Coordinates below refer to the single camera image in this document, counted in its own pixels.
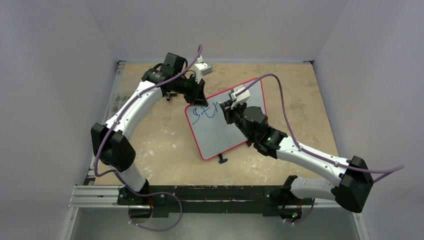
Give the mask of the pink framed whiteboard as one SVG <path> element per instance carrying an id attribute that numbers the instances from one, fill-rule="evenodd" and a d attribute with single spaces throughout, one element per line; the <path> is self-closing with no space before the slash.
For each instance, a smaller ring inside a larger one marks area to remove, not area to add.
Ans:
<path id="1" fill-rule="evenodd" d="M 230 99 L 229 94 L 234 88 L 246 87 L 255 80 L 244 81 L 208 96 L 208 106 L 188 105 L 184 109 L 202 160 L 210 160 L 247 142 L 234 124 L 226 123 L 220 103 Z"/>

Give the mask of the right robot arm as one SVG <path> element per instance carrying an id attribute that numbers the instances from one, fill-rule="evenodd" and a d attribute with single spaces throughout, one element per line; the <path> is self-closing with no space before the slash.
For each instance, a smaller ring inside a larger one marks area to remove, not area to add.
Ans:
<path id="1" fill-rule="evenodd" d="M 342 208 L 361 213 L 374 185 L 364 159 L 336 157 L 295 140 L 268 124 L 268 117 L 258 106 L 246 103 L 232 107 L 232 101 L 220 103 L 225 122 L 234 124 L 260 154 L 301 166 L 321 176 L 308 179 L 290 176 L 284 184 L 291 198 L 316 198 L 335 201 Z"/>

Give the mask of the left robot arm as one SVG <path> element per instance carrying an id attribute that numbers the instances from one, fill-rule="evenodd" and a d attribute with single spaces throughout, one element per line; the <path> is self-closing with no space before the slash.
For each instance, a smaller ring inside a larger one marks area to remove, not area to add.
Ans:
<path id="1" fill-rule="evenodd" d="M 95 123 L 90 130 L 94 160 L 94 174 L 99 162 L 109 166 L 124 186 L 141 196 L 151 196 L 149 182 L 135 164 L 136 151 L 130 138 L 149 110 L 169 93 L 183 95 L 195 106 L 208 106 L 203 76 L 213 71 L 200 54 L 192 62 L 173 53 L 167 53 L 162 63 L 148 69 L 136 90 L 126 103 L 105 123 Z"/>

